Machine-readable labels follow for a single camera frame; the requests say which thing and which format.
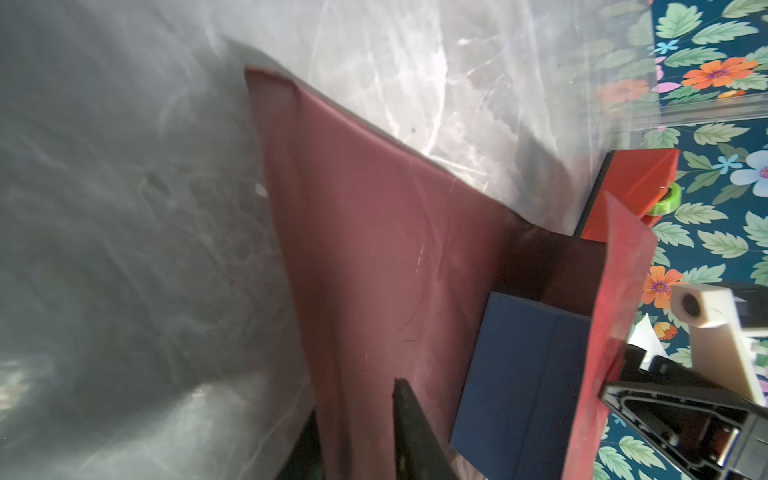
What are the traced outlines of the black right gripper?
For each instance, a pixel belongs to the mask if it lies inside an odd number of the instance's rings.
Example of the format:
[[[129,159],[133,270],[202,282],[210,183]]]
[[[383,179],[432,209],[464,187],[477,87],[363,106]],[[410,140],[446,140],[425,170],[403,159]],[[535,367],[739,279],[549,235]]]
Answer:
[[[645,351],[626,347],[617,380],[601,400],[684,474],[767,478],[767,408],[670,359],[640,368]]]

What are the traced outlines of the blue gift box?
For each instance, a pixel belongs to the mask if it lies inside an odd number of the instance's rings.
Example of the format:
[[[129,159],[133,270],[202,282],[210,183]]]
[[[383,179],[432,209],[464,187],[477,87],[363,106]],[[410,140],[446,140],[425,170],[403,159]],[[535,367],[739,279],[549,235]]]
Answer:
[[[450,443],[488,479],[561,477],[591,320],[490,295]]]

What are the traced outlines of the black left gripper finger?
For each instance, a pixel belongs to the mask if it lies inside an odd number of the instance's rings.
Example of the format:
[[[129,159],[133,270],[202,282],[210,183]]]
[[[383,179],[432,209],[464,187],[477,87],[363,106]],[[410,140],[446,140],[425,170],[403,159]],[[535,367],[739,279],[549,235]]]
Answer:
[[[406,379],[395,380],[392,400],[396,478],[456,480],[457,476]]]

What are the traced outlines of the maroon wrapping paper sheet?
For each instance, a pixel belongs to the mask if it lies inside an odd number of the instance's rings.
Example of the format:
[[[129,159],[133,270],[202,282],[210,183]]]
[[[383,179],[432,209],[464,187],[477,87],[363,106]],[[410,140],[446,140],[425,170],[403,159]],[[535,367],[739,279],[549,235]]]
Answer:
[[[393,479],[394,383],[450,444],[494,292],[591,320],[564,469],[590,479],[600,400],[657,240],[606,197],[607,241],[549,231],[274,72],[245,72],[328,479]]]

